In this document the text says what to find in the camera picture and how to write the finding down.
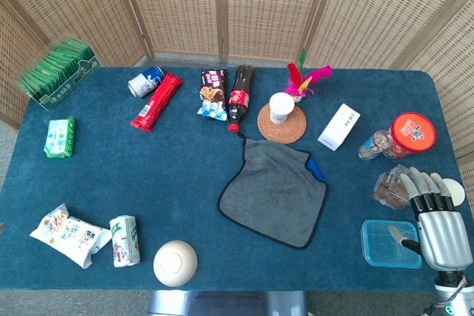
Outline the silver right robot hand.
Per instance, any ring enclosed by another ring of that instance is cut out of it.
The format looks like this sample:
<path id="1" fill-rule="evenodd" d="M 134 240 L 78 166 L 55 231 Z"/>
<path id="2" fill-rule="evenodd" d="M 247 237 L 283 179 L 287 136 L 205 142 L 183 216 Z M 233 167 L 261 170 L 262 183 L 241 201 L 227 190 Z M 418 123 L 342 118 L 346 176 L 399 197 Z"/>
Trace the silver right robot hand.
<path id="1" fill-rule="evenodd" d="M 403 247 L 422 256 L 438 272 L 460 272 L 473 263 L 464 219 L 441 176 L 410 167 L 400 174 L 415 215 L 419 241 L 409 239 L 394 225 L 388 230 Z"/>

